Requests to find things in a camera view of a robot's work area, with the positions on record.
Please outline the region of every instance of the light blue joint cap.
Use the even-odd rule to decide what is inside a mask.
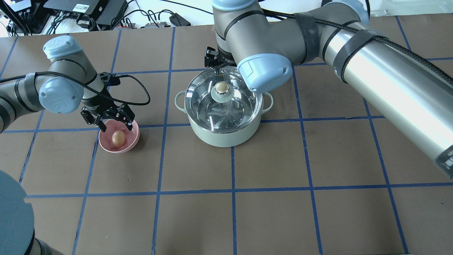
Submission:
[[[211,0],[214,8],[223,11],[236,11],[249,7],[255,0]]]
[[[333,3],[342,3],[342,4],[345,4],[349,7],[351,7],[357,13],[357,15],[359,16],[360,21],[362,23],[365,23],[367,25],[370,24],[370,18],[368,17],[368,12],[365,10],[365,8],[363,7],[363,4],[359,0],[335,0],[330,3],[327,3],[326,5],[333,4]]]
[[[39,102],[53,113],[71,113],[80,105],[83,87],[63,77],[53,77],[39,89]]]
[[[55,37],[46,42],[43,46],[43,51],[48,59],[67,56],[82,50],[82,47],[76,39],[70,35]]]
[[[293,75],[291,67],[289,59],[271,53],[247,57],[237,65],[248,89],[256,93],[268,92],[283,85]]]

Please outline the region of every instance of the pot handle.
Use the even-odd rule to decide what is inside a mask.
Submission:
[[[270,106],[268,108],[262,110],[261,114],[268,112],[269,110],[272,109],[272,106],[274,106],[274,98],[272,97],[272,95],[267,92],[263,93],[263,95],[266,95],[270,98]]]
[[[174,98],[174,105],[176,106],[176,108],[178,108],[178,110],[180,110],[181,112],[187,114],[186,109],[181,108],[181,107],[178,106],[178,98],[179,98],[180,96],[184,95],[185,93],[186,93],[186,91],[184,90],[184,91],[179,92],[179,93],[176,95],[176,97]]]

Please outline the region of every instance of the pot lid knob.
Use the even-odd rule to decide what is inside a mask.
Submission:
[[[234,96],[234,88],[230,84],[220,81],[211,89],[211,96],[216,102],[226,103]]]

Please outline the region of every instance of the white floor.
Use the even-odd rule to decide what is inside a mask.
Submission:
[[[174,0],[176,2],[195,6],[203,10],[212,12],[210,0]],[[160,0],[137,0],[138,5],[143,10],[153,10],[154,12],[162,9],[169,9],[187,19],[192,25],[211,25],[214,24],[212,15],[199,10],[191,9],[185,6],[176,5]],[[131,3],[127,12],[138,9],[137,3]],[[296,13],[313,10],[321,5],[322,0],[265,0],[261,2],[263,8],[276,10],[286,13]],[[428,13],[451,13],[453,12],[453,0],[370,0],[372,16],[392,16],[392,15],[415,15]],[[138,27],[148,23],[146,16],[140,12],[133,13],[129,16],[130,20],[137,24]],[[53,17],[49,19],[44,33],[50,27]],[[163,13],[161,21],[169,22],[169,14]],[[2,15],[0,22],[7,25],[9,20]],[[67,19],[63,21],[58,29],[57,34],[70,32],[86,32],[75,24],[75,20]],[[0,27],[0,37],[7,37],[5,28]]]

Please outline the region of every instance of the pink bowl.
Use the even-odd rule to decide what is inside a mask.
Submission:
[[[105,151],[111,153],[125,153],[130,151],[138,143],[140,130],[139,125],[135,120],[132,122],[132,131],[129,131],[124,123],[116,120],[109,119],[105,124],[107,130],[105,132],[99,132],[99,144]],[[124,132],[126,141],[122,146],[115,147],[112,143],[112,135],[118,130]]]

